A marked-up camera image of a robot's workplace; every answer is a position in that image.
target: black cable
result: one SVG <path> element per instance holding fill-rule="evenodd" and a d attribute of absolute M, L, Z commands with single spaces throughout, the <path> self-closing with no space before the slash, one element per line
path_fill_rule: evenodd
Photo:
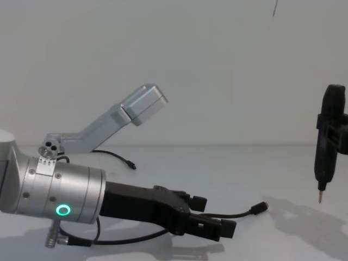
<path fill-rule="evenodd" d="M 251 215 L 250 211 L 240 213 L 240 214 L 234 214 L 234 215 L 222 215 L 222 214 L 213 214 L 213 213 L 203 213 L 200 214 L 200 216 L 205 216 L 209 218 L 219 218 L 219 219 L 238 219 L 238 218 L 243 218 L 244 216 L 249 216 Z"/>
<path fill-rule="evenodd" d="M 125 244 L 133 244 L 133 243 L 138 243 L 150 239 L 157 238 L 161 235 L 164 235 L 168 233 L 167 229 L 163 229 L 159 232 L 150 234 L 150 235 L 145 235 L 143 237 L 138 237 L 138 238 L 131 238 L 131 239 L 123 239 L 123 240 L 101 240 L 101 241 L 96 241 L 94 242 L 95 245 L 104 245 L 104 246 L 114 246 L 114 245 L 125 245 Z"/>
<path fill-rule="evenodd" d="M 70 163 L 70 159 L 67 156 L 60 156 L 57 158 L 57 161 L 65 159 L 67 163 Z"/>
<path fill-rule="evenodd" d="M 96 237 L 93 239 L 93 242 L 98 241 L 100 237 L 100 232 L 101 232 L 100 220 L 99 220 L 99 217 L 97 217 L 97 234 L 96 234 Z"/>
<path fill-rule="evenodd" d="M 133 162 L 131 162 L 130 160 L 125 159 L 124 157 L 117 155 L 114 152 L 111 151 L 103 151 L 103 150 L 93 150 L 92 152 L 96 152 L 96 153 L 105 153 L 105 154 L 109 154 L 111 156 L 116 157 L 117 159 L 123 161 L 124 163 L 126 163 L 128 165 L 128 167 L 130 167 L 133 170 L 136 170 L 136 166 Z"/>
<path fill-rule="evenodd" d="M 275 4 L 274 9 L 273 9 L 272 17 L 274 17 L 276 15 L 277 6 L 278 6 L 278 0 L 276 0 L 276 4 Z"/>

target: white wall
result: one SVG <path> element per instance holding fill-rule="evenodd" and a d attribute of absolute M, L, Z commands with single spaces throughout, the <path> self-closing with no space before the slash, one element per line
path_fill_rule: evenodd
<path fill-rule="evenodd" d="M 21 144 L 75 132 L 143 83 L 170 103 L 110 144 L 316 140 L 348 85 L 348 1 L 1 0 L 0 127 Z"/>

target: aluminum arm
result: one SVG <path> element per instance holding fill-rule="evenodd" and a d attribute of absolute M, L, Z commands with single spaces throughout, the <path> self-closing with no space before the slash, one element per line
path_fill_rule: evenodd
<path fill-rule="evenodd" d="M 49 133 L 39 148 L 47 159 L 58 152 L 89 153 L 130 122 L 141 125 L 168 103 L 155 84 L 145 84 L 78 133 Z"/>

